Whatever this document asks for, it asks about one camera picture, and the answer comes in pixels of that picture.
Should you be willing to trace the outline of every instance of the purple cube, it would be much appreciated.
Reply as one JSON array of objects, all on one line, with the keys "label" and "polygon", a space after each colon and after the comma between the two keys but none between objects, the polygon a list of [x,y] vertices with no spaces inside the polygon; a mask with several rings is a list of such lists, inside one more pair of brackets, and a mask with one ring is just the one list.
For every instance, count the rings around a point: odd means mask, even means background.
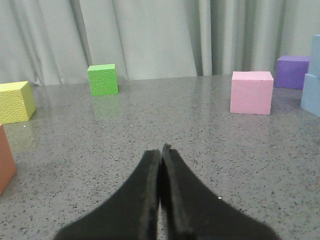
[{"label": "purple cube", "polygon": [[274,86],[277,88],[304,89],[308,72],[309,56],[282,56],[276,65]]}]

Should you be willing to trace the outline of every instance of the yellow cube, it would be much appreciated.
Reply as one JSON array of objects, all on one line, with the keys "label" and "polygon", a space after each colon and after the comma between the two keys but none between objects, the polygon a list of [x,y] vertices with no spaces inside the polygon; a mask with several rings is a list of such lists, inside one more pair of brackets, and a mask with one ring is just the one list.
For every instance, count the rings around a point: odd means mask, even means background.
[{"label": "yellow cube", "polygon": [[0,84],[0,123],[29,121],[35,112],[34,95],[28,81]]}]

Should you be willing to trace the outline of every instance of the green cube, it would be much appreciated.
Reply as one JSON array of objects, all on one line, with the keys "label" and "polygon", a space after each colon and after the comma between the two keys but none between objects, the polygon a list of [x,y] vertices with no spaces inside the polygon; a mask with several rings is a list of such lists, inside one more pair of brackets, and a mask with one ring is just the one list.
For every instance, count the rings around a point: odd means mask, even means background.
[{"label": "green cube", "polygon": [[116,65],[92,65],[88,68],[92,96],[118,94]]}]

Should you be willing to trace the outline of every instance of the pink cube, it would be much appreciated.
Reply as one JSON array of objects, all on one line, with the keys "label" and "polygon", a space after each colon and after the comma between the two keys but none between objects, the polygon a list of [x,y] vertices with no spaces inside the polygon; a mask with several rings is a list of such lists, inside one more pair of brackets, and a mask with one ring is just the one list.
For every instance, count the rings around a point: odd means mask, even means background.
[{"label": "pink cube", "polygon": [[273,86],[269,71],[234,71],[230,113],[270,115]]}]

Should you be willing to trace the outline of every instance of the light blue cube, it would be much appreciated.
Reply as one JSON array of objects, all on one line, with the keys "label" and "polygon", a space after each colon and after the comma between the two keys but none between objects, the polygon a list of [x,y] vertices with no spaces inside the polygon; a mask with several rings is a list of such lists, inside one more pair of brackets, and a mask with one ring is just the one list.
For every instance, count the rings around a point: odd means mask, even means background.
[{"label": "light blue cube", "polygon": [[308,74],[320,78],[320,34],[312,37]]},{"label": "light blue cube", "polygon": [[301,99],[301,108],[320,117],[320,78],[306,74]]}]

